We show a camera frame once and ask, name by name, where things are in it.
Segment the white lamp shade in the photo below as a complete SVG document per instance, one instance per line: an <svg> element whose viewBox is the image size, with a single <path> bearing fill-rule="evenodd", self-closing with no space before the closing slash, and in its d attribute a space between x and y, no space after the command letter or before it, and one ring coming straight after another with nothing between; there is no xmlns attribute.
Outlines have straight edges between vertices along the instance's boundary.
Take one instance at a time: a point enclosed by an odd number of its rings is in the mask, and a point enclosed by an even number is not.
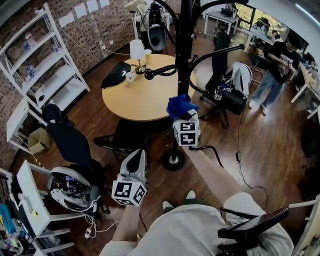
<svg viewBox="0 0 320 256"><path fill-rule="evenodd" d="M130 42L130 58L134 60L142 60L146 56L144 45L140 39Z"/></svg>

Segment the white sneaker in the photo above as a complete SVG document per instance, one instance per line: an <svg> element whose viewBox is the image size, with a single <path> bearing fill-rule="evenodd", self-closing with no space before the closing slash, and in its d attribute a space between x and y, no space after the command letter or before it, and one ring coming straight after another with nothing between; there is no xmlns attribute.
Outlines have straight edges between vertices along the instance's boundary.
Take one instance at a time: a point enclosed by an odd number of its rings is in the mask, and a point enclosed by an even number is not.
<svg viewBox="0 0 320 256"><path fill-rule="evenodd" d="M162 202L162 208L165 209L165 208L174 208L174 206L169 203L168 201L163 201Z"/></svg>
<svg viewBox="0 0 320 256"><path fill-rule="evenodd" d="M185 199L195 199L195 198L196 198L196 193L193 190L190 190L186 195Z"/></svg>
<svg viewBox="0 0 320 256"><path fill-rule="evenodd" d="M254 105L255 105L255 101L253 99L250 100L249 104L248 104L249 108L252 109L254 107Z"/></svg>
<svg viewBox="0 0 320 256"><path fill-rule="evenodd" d="M267 108L264 105L260 105L260 107L262 108L262 113L266 116L267 115Z"/></svg>

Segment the paper on wall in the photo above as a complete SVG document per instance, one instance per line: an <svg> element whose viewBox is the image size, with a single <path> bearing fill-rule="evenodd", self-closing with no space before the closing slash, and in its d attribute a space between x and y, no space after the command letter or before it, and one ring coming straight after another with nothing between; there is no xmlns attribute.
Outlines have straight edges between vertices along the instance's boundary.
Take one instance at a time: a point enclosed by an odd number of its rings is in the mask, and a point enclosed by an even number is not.
<svg viewBox="0 0 320 256"><path fill-rule="evenodd" d="M89 13L92 13L93 11L96 11L99 9L96 0L89 0L86 2L86 5L88 6Z"/></svg>
<svg viewBox="0 0 320 256"><path fill-rule="evenodd" d="M99 0L99 1L102 8L110 5L109 0Z"/></svg>
<svg viewBox="0 0 320 256"><path fill-rule="evenodd" d="M72 12L69 12L66 16L59 19L59 24L60 24L60 27L63 28L67 24L74 22L74 21L75 21L74 15L72 14Z"/></svg>
<svg viewBox="0 0 320 256"><path fill-rule="evenodd" d="M78 19L82 16L87 15L87 9L86 9L85 3L77 5L76 7L74 7L74 10Z"/></svg>

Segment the white shelf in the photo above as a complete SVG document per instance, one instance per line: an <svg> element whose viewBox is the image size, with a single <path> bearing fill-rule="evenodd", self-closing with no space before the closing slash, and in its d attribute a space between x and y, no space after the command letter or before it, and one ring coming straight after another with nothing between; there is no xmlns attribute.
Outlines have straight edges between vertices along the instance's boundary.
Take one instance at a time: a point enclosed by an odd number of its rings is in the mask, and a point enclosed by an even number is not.
<svg viewBox="0 0 320 256"><path fill-rule="evenodd" d="M36 42L36 45L25 51L24 54L15 62L10 70L10 75L13 75L14 72L28 59L36 50L38 50L45 42L47 42L50 38L55 35L54 32L49 32L45 34L39 41Z"/></svg>
<svg viewBox="0 0 320 256"><path fill-rule="evenodd" d="M75 71L69 65L60 67L53 76L49 78L35 93L36 103L41 108L49 98L75 74Z"/></svg>
<svg viewBox="0 0 320 256"><path fill-rule="evenodd" d="M44 10L39 15L34 17L32 20L30 20L27 24L23 26L17 33L14 34L14 36L5 44L5 46L0 50L0 55L2 55L9 46L19 37L23 32L25 32L29 27L31 27L34 23L36 23L38 20L40 20L47 12Z"/></svg>
<svg viewBox="0 0 320 256"><path fill-rule="evenodd" d="M48 71L58 60L62 59L66 55L66 52L59 48L58 52L52 52L43 61L40 62L38 66L35 67L35 76L30 78L28 75L26 77L26 83L22 85L22 91L27 93L27 91L35 84L35 82Z"/></svg>
<svg viewBox="0 0 320 256"><path fill-rule="evenodd" d="M49 103L56 104L61 111L64 111L85 89L86 86L80 80L73 78L61 88Z"/></svg>
<svg viewBox="0 0 320 256"><path fill-rule="evenodd" d="M19 128L26 120L29 112L29 104L25 98L23 98L15 110L11 114L10 118L6 122L6 141L9 142L16 134Z"/></svg>

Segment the table lamp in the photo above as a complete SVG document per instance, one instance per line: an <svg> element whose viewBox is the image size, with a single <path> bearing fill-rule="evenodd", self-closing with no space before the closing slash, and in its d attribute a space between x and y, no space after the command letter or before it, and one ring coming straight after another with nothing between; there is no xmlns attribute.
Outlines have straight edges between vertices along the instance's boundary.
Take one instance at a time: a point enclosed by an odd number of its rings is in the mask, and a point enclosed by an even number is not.
<svg viewBox="0 0 320 256"><path fill-rule="evenodd" d="M143 74L146 71L146 67L142 66L140 62L145 56L145 48L142 41L140 39L132 40L130 42L130 57L139 62L139 66L135 69L135 73Z"/></svg>

